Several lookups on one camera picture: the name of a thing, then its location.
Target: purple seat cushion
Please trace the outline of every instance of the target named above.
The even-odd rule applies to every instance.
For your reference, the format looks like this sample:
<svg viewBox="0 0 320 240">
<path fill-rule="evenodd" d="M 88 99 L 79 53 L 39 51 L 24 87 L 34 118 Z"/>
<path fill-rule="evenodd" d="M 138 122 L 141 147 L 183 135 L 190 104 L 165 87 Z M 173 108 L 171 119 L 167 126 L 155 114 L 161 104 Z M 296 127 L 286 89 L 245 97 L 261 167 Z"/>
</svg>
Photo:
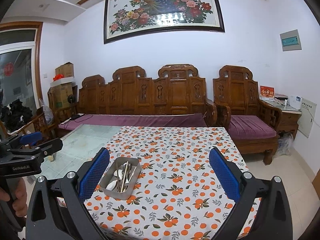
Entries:
<svg viewBox="0 0 320 240">
<path fill-rule="evenodd" d="M 255 115 L 232 115 L 228 134 L 233 140 L 268 139 L 277 135 L 275 130 Z"/>
<path fill-rule="evenodd" d="M 74 130 L 81 124 L 148 127 L 207 127 L 202 114 L 186 115 L 111 115 L 85 114 L 74 121 L 60 124 L 59 128 Z"/>
</svg>

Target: finger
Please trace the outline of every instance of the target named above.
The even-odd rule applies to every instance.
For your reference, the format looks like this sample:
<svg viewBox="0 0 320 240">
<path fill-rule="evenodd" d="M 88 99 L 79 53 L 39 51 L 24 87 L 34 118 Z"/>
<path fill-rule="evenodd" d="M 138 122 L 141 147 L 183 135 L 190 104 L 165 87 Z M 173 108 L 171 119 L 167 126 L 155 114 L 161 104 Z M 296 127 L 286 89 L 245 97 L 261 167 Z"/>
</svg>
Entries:
<svg viewBox="0 0 320 240">
<path fill-rule="evenodd" d="M 27 188 L 23 178 L 20 178 L 18 182 L 17 189 L 15 190 L 15 195 L 17 198 L 22 198 L 24 195 L 26 195 L 25 197 L 27 199 Z"/>
<path fill-rule="evenodd" d="M 27 194 L 25 194 L 22 198 L 17 198 L 13 204 L 12 207 L 15 211 L 19 211 L 24 208 L 27 202 Z"/>
<path fill-rule="evenodd" d="M 0 188 L 0 200 L 3 200 L 3 201 L 9 201 L 10 200 L 9 194 L 6 193 L 2 188 Z"/>
<path fill-rule="evenodd" d="M 24 204 L 24 207 L 20 209 L 19 211 L 16 211 L 17 217 L 25 217 L 27 215 L 28 206 L 27 204 Z"/>
</svg>

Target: red circular sticker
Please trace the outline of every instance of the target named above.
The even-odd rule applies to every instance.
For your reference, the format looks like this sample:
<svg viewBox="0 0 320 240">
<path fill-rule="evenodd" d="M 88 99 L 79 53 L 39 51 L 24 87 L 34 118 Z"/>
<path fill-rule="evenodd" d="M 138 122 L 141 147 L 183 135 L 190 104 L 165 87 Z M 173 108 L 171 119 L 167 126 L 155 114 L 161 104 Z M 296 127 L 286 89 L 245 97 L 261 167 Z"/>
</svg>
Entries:
<svg viewBox="0 0 320 240">
<path fill-rule="evenodd" d="M 6 77 L 9 77 L 11 76 L 13 73 L 13 63 L 7 63 L 5 66 L 4 66 L 4 75 Z"/>
</svg>

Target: plastic bag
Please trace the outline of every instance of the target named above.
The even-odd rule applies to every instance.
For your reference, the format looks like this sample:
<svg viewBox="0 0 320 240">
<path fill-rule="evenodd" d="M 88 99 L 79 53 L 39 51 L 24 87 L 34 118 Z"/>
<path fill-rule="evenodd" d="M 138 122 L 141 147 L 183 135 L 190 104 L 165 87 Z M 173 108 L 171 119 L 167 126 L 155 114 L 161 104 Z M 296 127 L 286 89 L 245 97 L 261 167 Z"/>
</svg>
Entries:
<svg viewBox="0 0 320 240">
<path fill-rule="evenodd" d="M 45 120 L 47 121 L 47 125 L 53 123 L 53 112 L 50 109 L 50 107 L 46 106 L 43 102 L 42 99 L 39 99 L 40 107 L 43 106 L 43 111 L 44 111 L 44 117 Z"/>
<path fill-rule="evenodd" d="M 281 138 L 278 139 L 278 149 L 275 157 L 281 155 L 291 155 L 291 148 L 293 147 L 293 136 L 291 133 L 285 133 Z"/>
</svg>

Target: metal container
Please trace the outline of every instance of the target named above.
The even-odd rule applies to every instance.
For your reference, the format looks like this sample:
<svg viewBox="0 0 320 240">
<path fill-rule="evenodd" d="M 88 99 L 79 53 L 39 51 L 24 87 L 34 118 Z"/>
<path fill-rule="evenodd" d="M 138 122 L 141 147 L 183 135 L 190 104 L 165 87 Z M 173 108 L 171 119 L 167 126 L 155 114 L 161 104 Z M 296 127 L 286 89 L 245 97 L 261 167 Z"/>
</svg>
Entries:
<svg viewBox="0 0 320 240">
<path fill-rule="evenodd" d="M 118 169 L 119 169 L 119 167 L 121 165 L 125 164 L 126 162 L 129 162 L 131 164 L 131 172 L 133 172 L 134 168 L 137 167 L 130 182 L 129 182 L 128 188 L 124 192 L 116 192 L 116 191 L 106 189 L 108 184 L 111 181 L 116 179 L 116 176 L 114 176 L 113 174 L 117 170 L 117 164 L 118 164 Z M 106 196 L 121 199 L 121 200 L 127 200 L 131 196 L 134 185 L 136 184 L 136 182 L 138 180 L 138 176 L 140 174 L 140 171 L 141 171 L 141 166 L 140 166 L 140 162 L 138 159 L 128 158 L 128 157 L 118 157 L 114 160 L 114 162 L 112 163 L 112 165 L 109 168 L 109 170 L 107 171 L 107 173 L 103 176 L 99 185 L 100 185 L 103 193 Z"/>
</svg>

